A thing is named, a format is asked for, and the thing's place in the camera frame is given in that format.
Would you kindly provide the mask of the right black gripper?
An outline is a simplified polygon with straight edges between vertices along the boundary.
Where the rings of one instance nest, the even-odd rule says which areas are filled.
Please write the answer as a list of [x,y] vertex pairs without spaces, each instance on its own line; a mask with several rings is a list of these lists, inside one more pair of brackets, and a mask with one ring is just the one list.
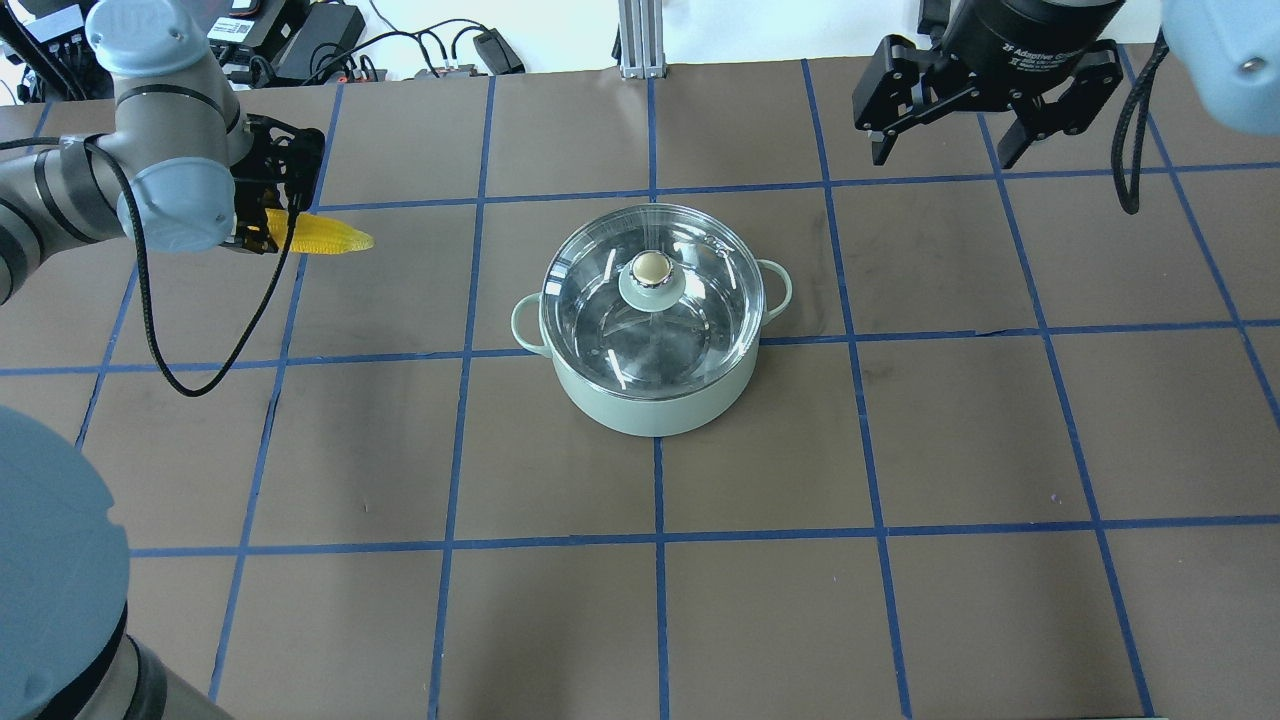
[[996,145],[1012,169],[1036,142],[1088,129],[1120,85],[1102,37],[1121,1],[923,1],[920,47],[884,36],[852,92],[852,120],[876,167],[900,135],[955,111],[1011,111]]

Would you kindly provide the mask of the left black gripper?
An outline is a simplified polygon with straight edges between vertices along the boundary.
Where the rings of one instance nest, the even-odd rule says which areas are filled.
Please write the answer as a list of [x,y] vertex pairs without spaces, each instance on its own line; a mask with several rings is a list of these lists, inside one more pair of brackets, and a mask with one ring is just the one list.
[[236,183],[236,231],[228,247],[255,255],[278,254],[280,245],[268,228],[269,208],[289,211],[293,238],[297,217],[314,202],[326,137],[317,128],[297,128],[275,118],[247,114],[244,155],[230,167]]

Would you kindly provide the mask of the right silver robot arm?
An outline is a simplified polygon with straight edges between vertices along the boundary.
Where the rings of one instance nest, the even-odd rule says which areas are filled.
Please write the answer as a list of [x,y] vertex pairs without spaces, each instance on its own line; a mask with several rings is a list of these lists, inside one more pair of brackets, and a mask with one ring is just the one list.
[[[931,46],[883,37],[852,91],[852,120],[883,165],[899,137],[946,115],[1014,114],[998,141],[1002,168],[1057,133],[1080,135],[1121,86],[1105,31],[1119,1],[923,1],[916,29]],[[1140,208],[1146,124],[1160,67],[1176,56],[1208,114],[1248,135],[1277,133],[1275,1],[1165,1],[1148,61],[1123,104],[1110,146],[1117,201]]]

